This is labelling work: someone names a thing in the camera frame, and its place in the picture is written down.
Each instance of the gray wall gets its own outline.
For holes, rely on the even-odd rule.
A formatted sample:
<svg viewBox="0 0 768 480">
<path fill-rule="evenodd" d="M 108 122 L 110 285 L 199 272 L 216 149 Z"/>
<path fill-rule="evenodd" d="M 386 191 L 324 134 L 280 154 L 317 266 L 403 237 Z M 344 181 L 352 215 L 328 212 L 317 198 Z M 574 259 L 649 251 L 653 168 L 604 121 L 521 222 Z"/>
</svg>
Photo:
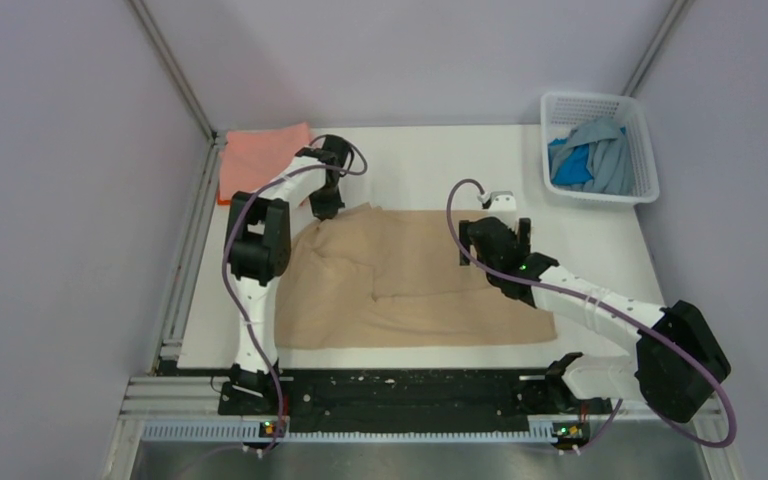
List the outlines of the gray wall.
<svg viewBox="0 0 768 480">
<path fill-rule="evenodd" d="M 638 211 L 661 287 L 706 313 L 750 478 L 768 478 L 768 2 L 696 2 L 641 98 L 661 199 Z"/>
<path fill-rule="evenodd" d="M 619 93 L 671 0 L 148 0 L 220 128 L 539 121 Z"/>
<path fill-rule="evenodd" d="M 0 479 L 100 474 L 203 152 L 124 1 L 0 1 Z"/>
</svg>

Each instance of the white work surface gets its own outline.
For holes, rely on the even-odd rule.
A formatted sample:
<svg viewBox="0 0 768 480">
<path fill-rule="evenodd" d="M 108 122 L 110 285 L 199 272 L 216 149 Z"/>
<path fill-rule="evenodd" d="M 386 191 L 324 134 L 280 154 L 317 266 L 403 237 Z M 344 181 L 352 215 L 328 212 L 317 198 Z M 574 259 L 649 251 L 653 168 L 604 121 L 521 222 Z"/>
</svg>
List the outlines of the white work surface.
<svg viewBox="0 0 768 480">
<path fill-rule="evenodd" d="M 534 251 L 558 259 L 597 285 L 634 299 L 663 302 L 632 207 L 570 203 L 546 190 L 539 126 L 336 128 L 314 133 L 343 136 L 369 160 L 366 175 L 340 182 L 348 207 L 369 202 L 386 209 L 443 210 L 452 185 L 475 178 L 487 191 L 514 193 L 520 216 L 532 219 Z M 359 161 L 354 168 L 360 168 Z M 479 209 L 476 194 L 474 187 L 464 186 L 454 208 Z M 180 368 L 228 368 L 236 354 L 239 314 L 219 269 L 227 220 L 228 207 L 213 209 Z M 279 349 L 280 361 L 284 368 L 504 368 L 545 367 L 575 351 L 622 353 L 568 319 L 556 316 L 555 325 L 558 338 L 538 344 Z"/>
</svg>

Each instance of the white plastic basket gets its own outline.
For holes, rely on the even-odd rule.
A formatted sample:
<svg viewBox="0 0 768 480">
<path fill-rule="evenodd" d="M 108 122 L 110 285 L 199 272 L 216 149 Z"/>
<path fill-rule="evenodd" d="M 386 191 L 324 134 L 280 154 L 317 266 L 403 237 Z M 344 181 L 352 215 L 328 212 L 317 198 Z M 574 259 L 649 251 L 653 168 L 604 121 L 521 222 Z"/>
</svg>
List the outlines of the white plastic basket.
<svg viewBox="0 0 768 480">
<path fill-rule="evenodd" d="M 630 195 L 574 192 L 552 185 L 549 176 L 549 143 L 566 138 L 570 130 L 598 117 L 612 117 L 626 128 L 631 163 L 634 166 L 634 188 Z M 543 183 L 550 192 L 579 200 L 626 204 L 654 202 L 661 190 L 655 173 L 655 155 L 649 129 L 640 103 L 630 97 L 599 93 L 550 92 L 540 101 L 540 126 L 543 140 Z"/>
</svg>

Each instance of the gray cloth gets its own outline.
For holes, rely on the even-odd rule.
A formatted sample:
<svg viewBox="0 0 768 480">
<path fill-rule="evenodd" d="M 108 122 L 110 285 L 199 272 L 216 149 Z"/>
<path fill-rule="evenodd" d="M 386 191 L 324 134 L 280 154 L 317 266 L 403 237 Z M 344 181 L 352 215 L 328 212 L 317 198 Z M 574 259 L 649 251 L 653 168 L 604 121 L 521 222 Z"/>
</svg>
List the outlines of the gray cloth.
<svg viewBox="0 0 768 480">
<path fill-rule="evenodd" d="M 587 170 L 593 180 L 561 188 L 613 195 L 631 193 L 634 187 L 634 168 L 628 140 L 620 125 L 610 117 L 600 117 L 582 124 L 570 132 L 565 144 L 549 146 L 551 178 L 555 177 L 575 147 L 580 145 L 589 145 Z"/>
</svg>

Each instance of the beige cloth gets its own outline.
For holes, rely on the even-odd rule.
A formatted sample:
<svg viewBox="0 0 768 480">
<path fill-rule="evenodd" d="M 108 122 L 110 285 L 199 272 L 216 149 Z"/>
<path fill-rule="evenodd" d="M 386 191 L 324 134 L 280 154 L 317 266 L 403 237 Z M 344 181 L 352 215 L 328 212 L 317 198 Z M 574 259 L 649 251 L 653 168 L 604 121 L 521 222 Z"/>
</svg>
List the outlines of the beige cloth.
<svg viewBox="0 0 768 480">
<path fill-rule="evenodd" d="M 555 336 L 550 313 L 506 298 L 475 266 L 459 266 L 442 211 L 366 205 L 310 225 L 278 287 L 280 347 L 513 345 Z"/>
</svg>

